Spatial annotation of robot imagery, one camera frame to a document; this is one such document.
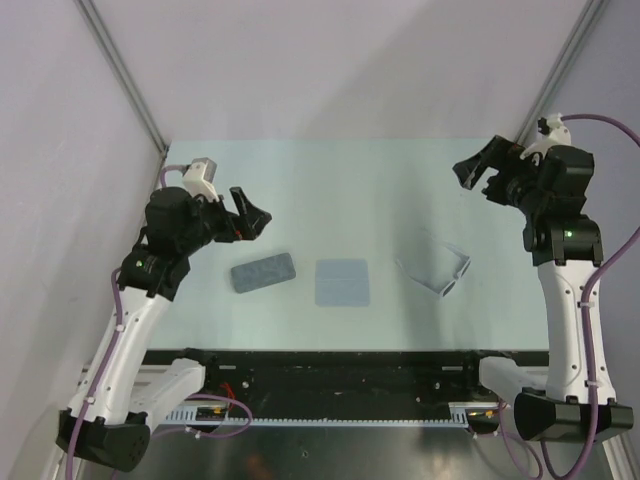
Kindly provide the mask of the grey glasses case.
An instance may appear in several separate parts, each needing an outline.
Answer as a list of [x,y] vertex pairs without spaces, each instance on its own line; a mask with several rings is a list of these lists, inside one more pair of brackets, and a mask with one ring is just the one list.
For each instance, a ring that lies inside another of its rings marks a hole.
[[292,256],[280,253],[234,266],[230,278],[234,291],[244,294],[293,280],[296,270]]

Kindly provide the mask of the light blue cleaning cloth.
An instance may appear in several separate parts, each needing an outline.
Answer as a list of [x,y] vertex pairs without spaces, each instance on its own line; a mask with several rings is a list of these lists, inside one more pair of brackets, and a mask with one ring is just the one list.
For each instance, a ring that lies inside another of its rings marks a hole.
[[365,259],[321,259],[315,269],[318,307],[361,308],[370,305],[370,281]]

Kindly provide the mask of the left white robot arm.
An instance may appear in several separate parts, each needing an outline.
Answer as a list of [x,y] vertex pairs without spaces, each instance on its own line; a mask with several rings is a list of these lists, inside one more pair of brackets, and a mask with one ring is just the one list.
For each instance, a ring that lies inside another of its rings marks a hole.
[[212,242],[257,239],[271,221],[243,190],[230,190],[236,211],[223,200],[181,187],[154,191],[137,242],[111,275],[114,311],[90,368],[59,413],[57,445],[66,469],[81,458],[130,472],[142,460],[156,428],[183,401],[207,400],[221,376],[205,362],[178,358],[140,391],[134,389],[152,334],[190,271],[190,257]]

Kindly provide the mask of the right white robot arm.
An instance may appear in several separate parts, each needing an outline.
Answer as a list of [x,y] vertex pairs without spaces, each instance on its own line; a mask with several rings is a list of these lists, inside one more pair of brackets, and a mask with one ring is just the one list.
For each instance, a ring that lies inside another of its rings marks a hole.
[[484,401],[495,393],[511,404],[525,440],[586,440],[589,426],[607,440],[634,425],[632,408],[619,404],[604,358],[597,286],[587,283],[601,267],[601,232],[582,209],[595,170],[591,153],[552,142],[532,152],[494,136],[453,170],[471,190],[489,168],[483,193],[525,216],[523,244],[543,290],[549,343],[546,377],[536,377],[505,357],[486,357],[461,376],[463,393]]

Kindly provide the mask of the white frame sunglasses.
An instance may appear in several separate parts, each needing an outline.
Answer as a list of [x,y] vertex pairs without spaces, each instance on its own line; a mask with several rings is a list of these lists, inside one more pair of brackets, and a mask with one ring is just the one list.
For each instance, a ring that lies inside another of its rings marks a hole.
[[468,271],[471,257],[455,244],[421,228],[400,248],[396,265],[414,284],[444,298]]

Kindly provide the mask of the right aluminium frame post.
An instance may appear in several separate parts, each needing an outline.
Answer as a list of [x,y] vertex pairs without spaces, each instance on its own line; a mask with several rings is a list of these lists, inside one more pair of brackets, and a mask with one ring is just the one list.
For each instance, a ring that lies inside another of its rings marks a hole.
[[541,89],[516,131],[515,140],[518,143],[522,144],[534,131],[537,120],[546,112],[546,109],[553,101],[565,77],[609,4],[608,0],[589,0],[582,8]]

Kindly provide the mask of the aluminium frame post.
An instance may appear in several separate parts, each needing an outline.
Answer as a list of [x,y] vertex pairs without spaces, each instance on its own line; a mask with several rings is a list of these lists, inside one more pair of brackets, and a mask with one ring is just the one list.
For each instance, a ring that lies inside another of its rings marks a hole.
[[102,52],[115,80],[120,85],[125,98],[131,105],[147,137],[154,145],[160,158],[165,159],[169,149],[168,143],[153,118],[147,102],[127,67],[95,2],[91,0],[75,0],[74,4],[85,21],[89,32]]
[[565,77],[609,4],[608,0],[589,0],[582,8],[541,89],[516,131],[515,140],[518,143],[522,144],[534,131],[537,120],[546,112],[546,109],[553,101]]

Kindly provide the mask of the left aluminium frame post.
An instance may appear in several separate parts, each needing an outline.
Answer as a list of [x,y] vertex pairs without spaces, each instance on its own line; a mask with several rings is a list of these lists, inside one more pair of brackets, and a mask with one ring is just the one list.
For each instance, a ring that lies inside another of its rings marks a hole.
[[127,67],[95,2],[91,0],[75,0],[74,4],[85,21],[89,32],[102,52],[115,80],[120,85],[125,98],[131,105],[147,137],[154,145],[160,158],[165,159],[169,149],[168,143],[153,118],[147,102]]

